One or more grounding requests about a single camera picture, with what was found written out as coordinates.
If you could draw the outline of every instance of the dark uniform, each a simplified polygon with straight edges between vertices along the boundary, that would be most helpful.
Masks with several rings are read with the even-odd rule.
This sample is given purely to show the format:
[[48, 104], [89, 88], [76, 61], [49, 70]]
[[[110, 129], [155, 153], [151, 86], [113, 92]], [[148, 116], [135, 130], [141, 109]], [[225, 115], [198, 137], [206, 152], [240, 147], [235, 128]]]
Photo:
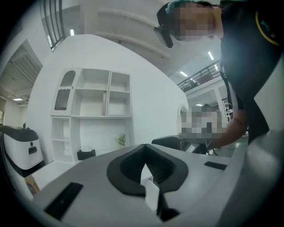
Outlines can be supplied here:
[[247, 2], [221, 1], [224, 36], [221, 39], [221, 76], [233, 110], [248, 117], [249, 142], [269, 130], [254, 97], [282, 54], [275, 31], [262, 12]]

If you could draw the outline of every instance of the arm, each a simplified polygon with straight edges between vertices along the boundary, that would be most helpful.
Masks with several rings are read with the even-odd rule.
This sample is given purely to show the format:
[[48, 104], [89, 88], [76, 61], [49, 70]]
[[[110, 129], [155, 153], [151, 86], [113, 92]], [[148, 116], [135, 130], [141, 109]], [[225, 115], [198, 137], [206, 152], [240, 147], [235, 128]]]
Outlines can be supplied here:
[[241, 138], [248, 128], [248, 120], [245, 110], [235, 110], [233, 112], [233, 119], [227, 125], [227, 130], [222, 133], [218, 139], [212, 139], [208, 146], [208, 150], [216, 147], [222, 147], [235, 142]]

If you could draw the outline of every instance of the small plant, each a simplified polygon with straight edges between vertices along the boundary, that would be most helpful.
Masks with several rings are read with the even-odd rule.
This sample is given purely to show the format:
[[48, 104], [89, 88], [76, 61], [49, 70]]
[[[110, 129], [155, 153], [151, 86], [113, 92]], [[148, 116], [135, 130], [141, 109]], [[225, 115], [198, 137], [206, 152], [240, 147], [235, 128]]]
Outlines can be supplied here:
[[125, 134], [119, 135], [119, 137], [117, 137], [116, 140], [118, 141], [118, 143], [121, 146], [124, 146], [125, 145], [125, 141], [126, 141]]

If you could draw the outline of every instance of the floor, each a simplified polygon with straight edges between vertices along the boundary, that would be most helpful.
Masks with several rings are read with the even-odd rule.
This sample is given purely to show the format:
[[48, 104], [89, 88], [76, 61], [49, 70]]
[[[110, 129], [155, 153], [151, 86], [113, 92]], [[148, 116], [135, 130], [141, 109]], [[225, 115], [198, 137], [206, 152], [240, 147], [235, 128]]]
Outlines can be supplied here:
[[218, 156], [223, 156], [223, 157], [232, 157], [234, 150], [241, 146], [241, 145], [248, 145], [248, 136], [241, 137], [238, 139], [236, 142], [229, 144], [227, 146], [221, 147], [221, 148], [216, 148], [215, 152], [218, 154]]

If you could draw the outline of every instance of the potted plant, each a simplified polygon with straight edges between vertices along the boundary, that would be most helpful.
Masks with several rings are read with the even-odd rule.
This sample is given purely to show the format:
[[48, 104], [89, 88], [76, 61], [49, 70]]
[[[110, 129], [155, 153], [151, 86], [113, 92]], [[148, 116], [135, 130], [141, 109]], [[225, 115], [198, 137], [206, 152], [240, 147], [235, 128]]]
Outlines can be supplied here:
[[118, 144], [121, 145], [123, 148], [125, 147], [125, 141], [126, 141], [126, 136], [125, 134], [119, 135], [116, 140], [118, 141]]

